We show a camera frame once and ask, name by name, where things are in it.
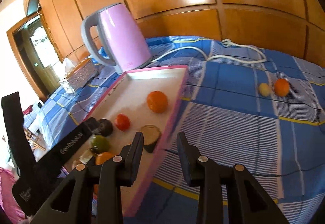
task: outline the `screw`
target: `screw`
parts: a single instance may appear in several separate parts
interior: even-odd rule
[[[244,166],[242,165],[242,164],[237,164],[237,165],[235,165],[235,169],[237,170],[237,171],[243,171],[244,170]]]
[[[114,156],[113,157],[113,162],[120,162],[120,161],[122,161],[122,157],[121,156],[117,155],[117,156]]]
[[[76,166],[76,169],[78,170],[78,171],[82,171],[82,170],[84,170],[86,168],[86,166],[84,165],[84,164],[82,164],[82,163],[80,163],[80,164],[78,164],[77,166]]]
[[[199,161],[200,161],[200,162],[207,162],[207,161],[208,161],[208,157],[201,155],[201,156],[199,157]]]

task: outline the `red tomato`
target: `red tomato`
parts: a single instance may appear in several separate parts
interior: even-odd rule
[[[114,120],[115,126],[121,130],[126,131],[130,127],[130,120],[124,114],[118,114]]]

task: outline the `triangular cutout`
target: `triangular cutout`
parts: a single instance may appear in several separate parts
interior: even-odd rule
[[[51,204],[51,208],[64,213],[69,211],[69,206],[71,202],[72,193],[74,191],[74,185],[76,180],[71,180],[67,185],[61,190],[60,194],[55,198]]]
[[[261,195],[256,191],[256,189],[251,185],[248,180],[244,181],[247,198],[249,202],[249,206],[252,212],[258,212],[261,210],[267,209],[267,204],[261,197]]]

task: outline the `gray handle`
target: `gray handle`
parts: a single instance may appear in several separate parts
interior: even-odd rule
[[[98,53],[97,47],[90,35],[90,28],[93,26],[97,26],[98,35],[100,37],[100,40],[103,44],[104,50],[106,54],[111,59],[105,59],[103,56],[101,56]],[[93,13],[89,16],[87,16],[83,22],[81,23],[81,37],[83,42],[85,43],[89,53],[97,60],[97,62],[101,63],[102,65],[107,66],[115,66],[116,62],[112,60],[113,55],[111,54],[111,48],[109,46],[109,43],[107,42],[105,36],[103,35],[102,29],[101,29],[101,23],[100,23],[100,16],[99,13]]]

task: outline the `wooden wall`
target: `wooden wall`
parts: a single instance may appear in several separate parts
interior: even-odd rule
[[[116,2],[128,7],[145,37],[229,38],[325,67],[325,13],[317,0],[40,0],[61,54],[76,61],[88,55],[82,20]],[[95,30],[92,37],[100,46]]]

